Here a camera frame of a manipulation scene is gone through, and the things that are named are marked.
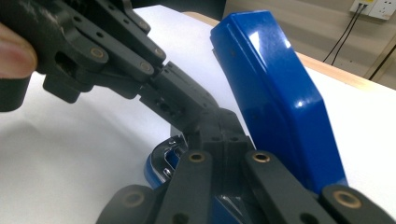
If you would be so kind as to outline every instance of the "white wall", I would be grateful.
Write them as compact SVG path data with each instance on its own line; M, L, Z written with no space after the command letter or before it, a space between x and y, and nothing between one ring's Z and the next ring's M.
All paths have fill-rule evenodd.
M234 11L267 9L276 17L296 51L322 61L347 28L353 0L228 0L224 15ZM334 66L369 76L378 57L396 35L396 16L389 21L360 16ZM382 77L393 79L394 69Z

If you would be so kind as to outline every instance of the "electrical outlet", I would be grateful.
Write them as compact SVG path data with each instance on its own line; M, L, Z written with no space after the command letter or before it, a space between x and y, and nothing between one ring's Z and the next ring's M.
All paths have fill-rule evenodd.
M370 13L370 11L372 10L376 1L379 1L379 0L355 0L355 2L353 3L353 5L349 11L356 12L359 4L361 4L361 7L359 8L359 11L358 11L358 12L360 12L363 5L367 5L367 7L361 12L361 15L368 15Z
M396 9L396 0L376 0L369 16L389 20Z

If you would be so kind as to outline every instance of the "blue object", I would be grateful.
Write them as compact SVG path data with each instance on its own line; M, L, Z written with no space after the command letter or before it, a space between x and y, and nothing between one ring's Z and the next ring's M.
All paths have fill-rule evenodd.
M175 148L173 147L170 150L166 150L167 153L164 155L164 160L169 163L169 165L176 169L177 164L180 160L180 157L175 153ZM162 170L159 170L155 164L152 163L152 153L148 156L146 160L146 165L144 169L144 175L148 183L151 185L152 188L156 189L161 184L165 182L165 179L160 174ZM239 224L240 219L236 217L238 214L237 212L230 212L227 206L225 206L219 197L214 197L212 201L212 223L227 223L227 224Z
M232 14L211 40L256 148L315 193L346 184L323 99L271 13Z

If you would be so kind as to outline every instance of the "power cable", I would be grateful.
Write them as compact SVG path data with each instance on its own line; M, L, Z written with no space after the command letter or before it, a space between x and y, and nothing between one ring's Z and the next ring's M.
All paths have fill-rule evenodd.
M326 62L326 60L329 58L329 56L332 54L332 51L337 47L338 43L340 43L341 39L344 37L344 35L347 33L347 30L349 29L350 24L353 22L353 20L355 19L355 17L358 15L358 11L361 8L362 3L359 3L358 7L356 8L355 13L353 14L352 19L350 19L349 24L347 25L345 31L343 32L343 34L340 36L340 38L338 39L337 43L335 43L334 47L332 47L332 50L329 52L329 54L326 56L326 58L323 60L323 62Z
M332 59L332 65L334 64L335 59L337 58L338 53L340 52L341 48L344 46L344 43L347 41L347 38L349 37L350 32L352 31L353 27L355 26L355 23L356 23L356 21L358 20L358 17L361 15L361 12L362 12L366 7L367 7L367 5L364 5L364 6L363 6L363 8L361 9L361 11L359 11L358 15L356 16L356 19L353 21L352 26L350 27L350 29L349 29L349 31L348 31L348 33L347 33L347 35L346 35L346 38L344 39L343 43L341 43L340 48L339 48L339 49L337 50L337 52L335 53L334 59Z

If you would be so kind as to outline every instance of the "white table surface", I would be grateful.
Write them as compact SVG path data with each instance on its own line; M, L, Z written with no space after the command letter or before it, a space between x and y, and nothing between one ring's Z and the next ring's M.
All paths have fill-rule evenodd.
M136 11L167 60L237 111L212 53L212 27L166 7ZM396 218L396 91L361 91L307 70L350 186ZM117 190L147 185L146 158L169 137L169 124L137 99L100 87L69 105L44 91L43 79L34 74L23 106L0 114L0 223L94 223Z

